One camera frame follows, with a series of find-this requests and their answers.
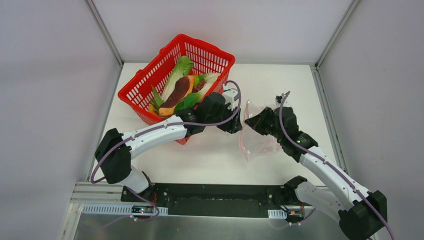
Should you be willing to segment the green white bok choy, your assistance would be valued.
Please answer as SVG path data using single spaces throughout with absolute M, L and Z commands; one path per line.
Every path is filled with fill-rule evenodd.
M 176 106 L 174 110 L 174 114 L 176 114 L 178 111 L 182 109 L 187 109 L 193 107 L 195 104 L 199 103 L 204 96 L 207 94 L 207 92 L 211 89 L 211 87 L 215 84 L 218 77 L 221 75 L 220 73 L 215 73 L 214 82 L 206 82 L 203 89 L 196 93 L 189 93 L 184 99 L 182 99 Z

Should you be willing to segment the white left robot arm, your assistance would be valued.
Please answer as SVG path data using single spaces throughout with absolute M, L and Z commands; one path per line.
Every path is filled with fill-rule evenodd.
M 151 181 L 144 172 L 138 172 L 131 161 L 162 144 L 200 134 L 206 127 L 217 127 L 231 134 L 240 131 L 240 98 L 241 94 L 234 88 L 223 93 L 213 92 L 195 106 L 179 110 L 146 128 L 124 133 L 116 128 L 108 130 L 94 153 L 97 166 L 93 173 L 101 170 L 101 181 L 130 188 L 140 202 L 149 201 L 153 195 Z

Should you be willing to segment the clear pink-dotted zip bag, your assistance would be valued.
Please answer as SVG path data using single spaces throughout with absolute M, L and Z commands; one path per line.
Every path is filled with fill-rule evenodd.
M 242 130 L 239 135 L 238 144 L 243 157 L 247 161 L 261 156 L 275 155 L 283 151 L 275 137 L 271 135 L 261 135 L 244 123 L 245 120 L 259 114 L 265 107 L 265 105 L 254 105 L 249 99 L 246 101 L 243 118 L 241 120 Z

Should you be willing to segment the pale green napa cabbage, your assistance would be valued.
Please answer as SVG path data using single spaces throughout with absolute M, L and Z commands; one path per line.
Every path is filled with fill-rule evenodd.
M 189 75 L 193 65 L 192 60 L 186 55 L 178 59 L 162 91 L 161 98 L 163 101 L 166 101 L 174 91 L 177 81 Z

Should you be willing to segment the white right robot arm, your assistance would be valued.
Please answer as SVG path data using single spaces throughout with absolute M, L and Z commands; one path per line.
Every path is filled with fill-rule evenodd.
M 265 107 L 244 123 L 262 136 L 272 136 L 284 153 L 310 170 L 328 190 L 321 190 L 304 177 L 285 184 L 284 200 L 290 205 L 309 204 L 338 223 L 350 240 L 366 240 L 388 221 L 387 198 L 369 191 L 340 167 L 332 164 L 319 144 L 299 129 L 291 107 Z

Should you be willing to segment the red plastic basket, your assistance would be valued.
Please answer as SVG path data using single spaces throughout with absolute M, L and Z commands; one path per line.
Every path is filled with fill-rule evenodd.
M 189 72 L 191 76 L 220 73 L 217 81 L 203 99 L 211 93 L 223 93 L 229 70 L 235 62 L 235 57 L 232 54 L 226 53 L 207 42 L 184 34 L 176 36 L 146 68 L 138 71 L 118 92 L 118 97 L 136 111 L 140 118 L 147 123 L 147 127 L 167 120 L 176 114 L 174 113 L 167 118 L 155 117 L 149 112 L 149 105 L 153 98 L 152 86 L 162 97 L 166 82 L 181 56 L 187 56 L 192 60 L 193 67 Z M 185 144 L 188 139 L 189 137 L 174 141 Z

